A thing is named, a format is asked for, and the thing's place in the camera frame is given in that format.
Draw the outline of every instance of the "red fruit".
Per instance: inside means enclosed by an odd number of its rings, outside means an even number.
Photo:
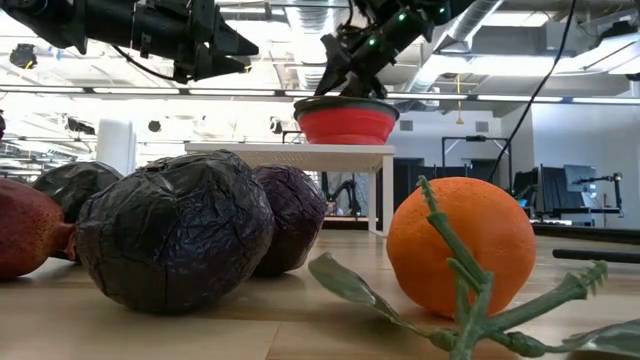
[[[39,268],[55,251],[75,259],[76,227],[58,204],[29,186],[0,179],[0,280]]]

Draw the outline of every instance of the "green leaf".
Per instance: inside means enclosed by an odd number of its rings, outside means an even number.
[[[320,285],[342,299],[366,305],[384,315],[392,323],[416,332],[421,336],[431,336],[431,334],[419,329],[414,324],[402,320],[400,315],[380,295],[373,291],[360,275],[340,265],[330,253],[326,252],[309,262],[309,271]]]
[[[610,325],[563,340],[568,351],[597,351],[640,358],[640,319]]]

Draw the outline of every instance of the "fake orange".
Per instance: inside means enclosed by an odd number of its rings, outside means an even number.
[[[483,269],[495,274],[489,313],[505,309],[525,284],[536,258],[533,228],[520,205],[504,190],[470,178],[430,182],[440,211]],[[427,311],[453,317],[453,253],[427,221],[421,189],[396,211],[387,253],[402,290]]]

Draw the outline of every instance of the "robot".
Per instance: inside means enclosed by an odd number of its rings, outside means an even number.
[[[415,39],[464,12],[474,0],[349,0],[349,19],[322,37],[327,66],[315,95],[384,99],[376,75]],[[229,27],[214,0],[0,0],[9,16],[51,45],[86,54],[88,39],[174,60],[178,83],[245,72],[240,57],[258,47]],[[351,25],[357,9],[368,25]]]

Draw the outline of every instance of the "red collapsible bowl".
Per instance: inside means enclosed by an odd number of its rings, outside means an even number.
[[[381,101],[342,96],[310,97],[294,107],[310,144],[384,145],[400,117]]]

